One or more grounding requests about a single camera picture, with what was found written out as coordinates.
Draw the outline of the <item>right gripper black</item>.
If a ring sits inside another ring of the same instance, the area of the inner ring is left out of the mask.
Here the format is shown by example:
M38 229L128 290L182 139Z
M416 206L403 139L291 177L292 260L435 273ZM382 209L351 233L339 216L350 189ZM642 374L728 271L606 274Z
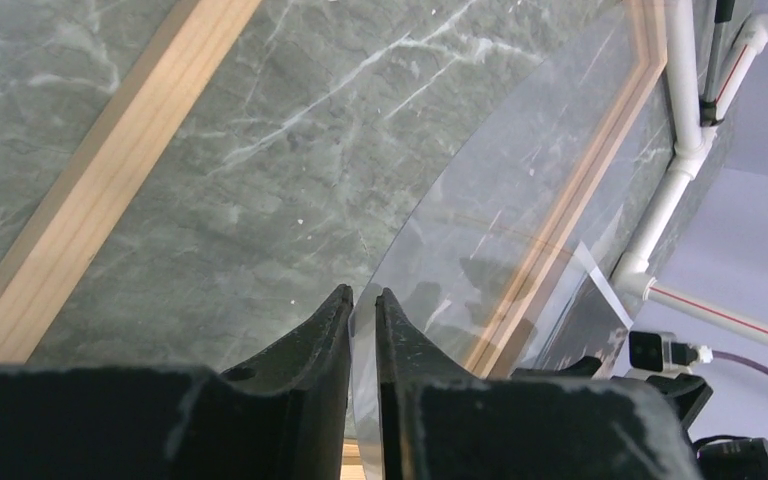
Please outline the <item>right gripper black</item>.
M541 370L517 367L514 379L531 377L572 377L607 379L603 362L597 357L582 357L577 362L559 370ZM673 407L681 426L688 430L713 395L712 387L688 367L680 366L663 372L630 368L625 374L613 375L612 379L634 379L652 385Z

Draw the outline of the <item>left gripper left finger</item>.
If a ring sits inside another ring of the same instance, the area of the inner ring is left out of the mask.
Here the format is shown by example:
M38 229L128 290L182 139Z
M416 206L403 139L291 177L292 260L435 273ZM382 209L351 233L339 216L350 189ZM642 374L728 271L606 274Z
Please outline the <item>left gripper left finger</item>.
M0 365L0 479L336 479L349 286L288 334L201 365Z

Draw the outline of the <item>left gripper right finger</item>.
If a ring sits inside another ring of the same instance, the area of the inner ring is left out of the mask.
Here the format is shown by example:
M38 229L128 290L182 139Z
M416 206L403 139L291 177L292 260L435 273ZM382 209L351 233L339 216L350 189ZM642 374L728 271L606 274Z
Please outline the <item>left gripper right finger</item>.
M384 289L375 342L387 479L698 479L666 398L632 379L481 379Z

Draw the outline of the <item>clear acrylic glazing sheet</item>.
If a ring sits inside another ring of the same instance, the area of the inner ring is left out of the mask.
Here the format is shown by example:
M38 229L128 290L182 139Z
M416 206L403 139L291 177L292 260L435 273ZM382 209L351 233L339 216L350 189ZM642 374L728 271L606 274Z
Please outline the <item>clear acrylic glazing sheet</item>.
M660 131L664 5L623 1L531 73L406 220L351 320L353 415L365 479L383 477L375 301L473 374L536 368L538 320L585 243L607 279L633 178Z

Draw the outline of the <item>wooden picture frame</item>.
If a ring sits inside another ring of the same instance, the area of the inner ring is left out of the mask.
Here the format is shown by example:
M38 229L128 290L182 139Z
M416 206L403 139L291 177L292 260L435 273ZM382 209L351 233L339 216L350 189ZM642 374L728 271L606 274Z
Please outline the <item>wooden picture frame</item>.
M0 112L19 127L78 126L72 159L0 251L0 374L20 372L115 222L161 154L206 118L207 142L234 141L248 160L300 129L322 134L319 153L295 164L323 165L362 141L363 156L387 166L410 154L409 133L429 136L411 104L461 66L485 73L495 59L554 65L520 45L460 33L486 12L467 1L434 15L417 1L130 1L124 13L96 14L98 30L65 20L46 47L22 51L0 38L0 54L26 66L0 79ZM38 116L20 112L20 91Z

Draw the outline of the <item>glossy landscape photo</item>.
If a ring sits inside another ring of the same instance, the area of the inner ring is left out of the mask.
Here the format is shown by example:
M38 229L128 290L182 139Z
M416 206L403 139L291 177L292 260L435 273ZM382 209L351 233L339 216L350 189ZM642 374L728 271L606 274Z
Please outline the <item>glossy landscape photo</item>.
M538 320L533 366L571 367L585 357L601 362L596 378L612 375L632 319L588 246L578 243Z

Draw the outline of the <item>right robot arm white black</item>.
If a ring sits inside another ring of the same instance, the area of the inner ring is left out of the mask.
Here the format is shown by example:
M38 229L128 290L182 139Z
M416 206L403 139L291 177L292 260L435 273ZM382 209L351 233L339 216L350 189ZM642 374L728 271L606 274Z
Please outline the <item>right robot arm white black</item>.
M688 428L713 395L690 366L709 362L715 354L681 344L676 353L630 353L628 378L640 378L656 388ZM523 479L654 479L635 444L623 446L622 433L612 437L595 424L606 419L602 408L583 411L581 422L566 422L559 433L543 429L525 449ZM689 444L704 479L768 479L768 440L761 437L715 435Z

